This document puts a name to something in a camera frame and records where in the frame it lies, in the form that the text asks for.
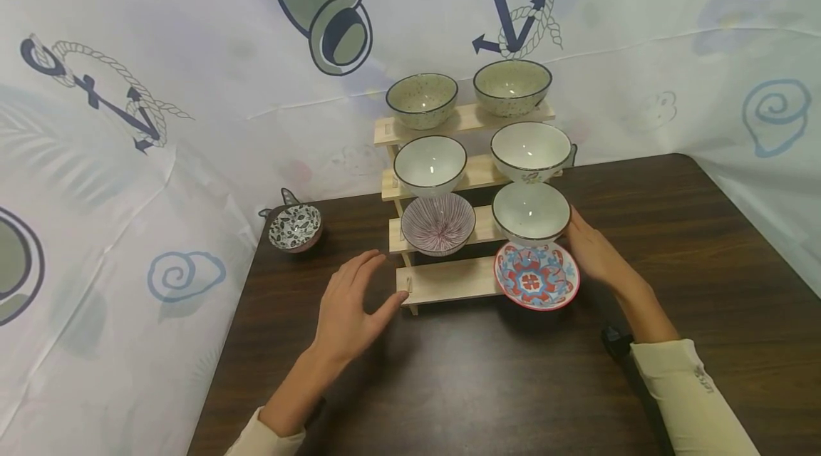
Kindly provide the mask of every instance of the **wooden step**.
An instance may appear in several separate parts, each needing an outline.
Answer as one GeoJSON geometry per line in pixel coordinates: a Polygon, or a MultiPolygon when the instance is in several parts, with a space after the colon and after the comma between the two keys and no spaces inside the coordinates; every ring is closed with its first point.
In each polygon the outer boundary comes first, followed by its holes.
{"type": "Polygon", "coordinates": [[[402,306],[501,294],[493,273],[495,258],[485,256],[396,269],[396,290],[410,293],[402,306]]]}

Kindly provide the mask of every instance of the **hand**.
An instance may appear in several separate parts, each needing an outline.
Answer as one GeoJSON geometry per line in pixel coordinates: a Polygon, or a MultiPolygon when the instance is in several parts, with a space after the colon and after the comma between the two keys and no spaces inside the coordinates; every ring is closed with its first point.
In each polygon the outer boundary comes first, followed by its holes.
{"type": "Polygon", "coordinates": [[[615,292],[626,292],[624,289],[636,283],[636,280],[646,284],[610,241],[598,229],[587,224],[576,208],[571,208],[567,236],[573,257],[576,257],[582,271],[609,285],[615,292]]]}
{"type": "Polygon", "coordinates": [[[364,291],[385,256],[373,249],[342,264],[325,289],[319,304],[319,322],[312,351],[332,366],[345,366],[361,355],[382,333],[406,291],[395,293],[373,315],[362,309],[364,291]]]}

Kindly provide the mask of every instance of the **wooden shelf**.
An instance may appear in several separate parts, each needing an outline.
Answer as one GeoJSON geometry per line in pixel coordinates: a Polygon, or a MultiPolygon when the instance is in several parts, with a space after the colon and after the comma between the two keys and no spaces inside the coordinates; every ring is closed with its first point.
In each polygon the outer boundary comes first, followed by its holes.
{"type": "MultiPolygon", "coordinates": [[[[477,244],[478,242],[491,242],[495,240],[506,239],[502,230],[498,228],[496,222],[493,220],[493,213],[491,206],[475,207],[473,212],[476,213],[476,228],[467,239],[467,244],[477,244]]],[[[416,251],[411,246],[405,237],[402,236],[401,218],[391,219],[388,223],[388,247],[390,253],[403,253],[416,251]]]]}
{"type": "MultiPolygon", "coordinates": [[[[471,188],[502,185],[507,184],[509,181],[510,179],[507,176],[499,172],[496,164],[493,164],[493,158],[490,157],[490,154],[476,155],[468,158],[465,165],[465,176],[459,181],[454,190],[465,191],[471,190],[471,188]]],[[[382,201],[392,202],[393,200],[409,197],[414,197],[413,193],[396,179],[393,168],[384,170],[382,172],[382,201]]]]}
{"type": "Polygon", "coordinates": [[[396,290],[410,293],[402,306],[501,294],[493,274],[495,256],[396,269],[396,290]]]}
{"type": "Polygon", "coordinates": [[[553,109],[547,104],[547,101],[542,101],[539,107],[530,114],[513,119],[498,118],[487,114],[480,108],[479,104],[460,105],[455,109],[453,116],[450,116],[450,119],[444,122],[444,125],[432,130],[411,130],[401,125],[393,116],[380,118],[376,121],[373,130],[373,146],[406,143],[426,135],[447,135],[449,133],[482,130],[482,128],[501,128],[518,121],[546,121],[555,117],[556,115],[553,114],[553,109]]]}

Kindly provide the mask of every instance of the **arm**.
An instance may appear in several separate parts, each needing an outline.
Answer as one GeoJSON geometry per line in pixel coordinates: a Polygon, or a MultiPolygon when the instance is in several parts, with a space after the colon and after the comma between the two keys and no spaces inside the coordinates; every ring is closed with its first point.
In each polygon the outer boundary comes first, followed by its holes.
{"type": "Polygon", "coordinates": [[[373,343],[407,293],[392,295],[373,315],[362,309],[364,290],[384,255],[372,250],[331,276],[319,306],[314,342],[296,360],[274,395],[243,429],[226,456],[292,456],[304,439],[303,424],[326,389],[373,343]]]}
{"type": "Polygon", "coordinates": [[[682,341],[650,285],[576,209],[568,237],[579,265],[612,290],[630,323],[633,359],[659,403],[676,454],[758,455],[693,341],[682,341]]]}

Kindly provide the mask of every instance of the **left hand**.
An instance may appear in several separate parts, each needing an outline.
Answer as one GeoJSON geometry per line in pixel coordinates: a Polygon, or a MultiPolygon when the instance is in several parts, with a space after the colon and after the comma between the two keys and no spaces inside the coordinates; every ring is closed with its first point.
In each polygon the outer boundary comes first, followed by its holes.
{"type": "Polygon", "coordinates": [[[325,363],[345,366],[361,355],[408,298],[403,290],[388,298],[373,315],[362,309],[364,291],[384,261],[385,256],[372,249],[342,264],[331,276],[319,304],[319,321],[311,345],[325,363]]]}

